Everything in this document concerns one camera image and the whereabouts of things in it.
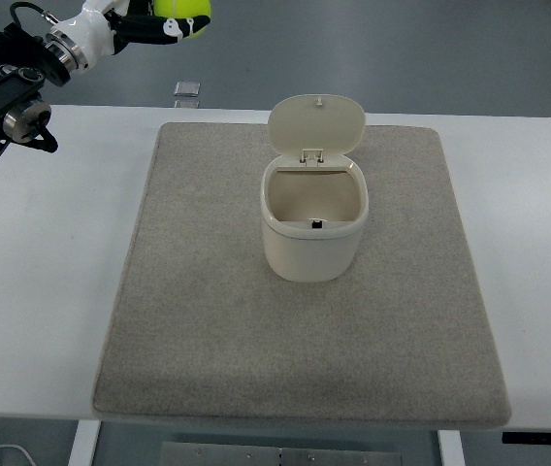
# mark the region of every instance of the lid hinge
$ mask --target lid hinge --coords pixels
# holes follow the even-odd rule
[[[316,167],[323,161],[323,149],[303,149],[299,159],[299,163],[305,163],[307,167]]]

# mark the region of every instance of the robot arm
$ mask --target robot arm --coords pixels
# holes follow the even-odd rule
[[[27,2],[17,2],[23,6]],[[152,14],[152,0],[86,0],[76,17],[52,23],[45,40],[23,31],[18,19],[0,32],[0,155],[10,143],[53,152],[47,130],[51,107],[39,90],[45,81],[61,86],[104,55],[130,42],[174,44],[210,22],[208,16],[165,18]]]

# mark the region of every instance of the white table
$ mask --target white table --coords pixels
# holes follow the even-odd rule
[[[49,126],[57,153],[7,150],[0,416],[93,418],[99,353],[161,124],[268,114],[59,106]],[[513,409],[506,428],[551,429],[551,118],[368,115],[368,124],[439,133]]]

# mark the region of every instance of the open lid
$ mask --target open lid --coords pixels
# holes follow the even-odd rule
[[[274,150],[299,157],[303,150],[323,156],[344,155],[362,140],[364,109],[339,95],[306,94],[277,104],[269,115],[268,133]]]

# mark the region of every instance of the white cable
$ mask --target white cable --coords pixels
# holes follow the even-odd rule
[[[32,466],[36,466],[32,456],[30,456],[30,453],[28,453],[24,447],[20,447],[19,445],[0,445],[0,449],[18,449],[25,455]]]

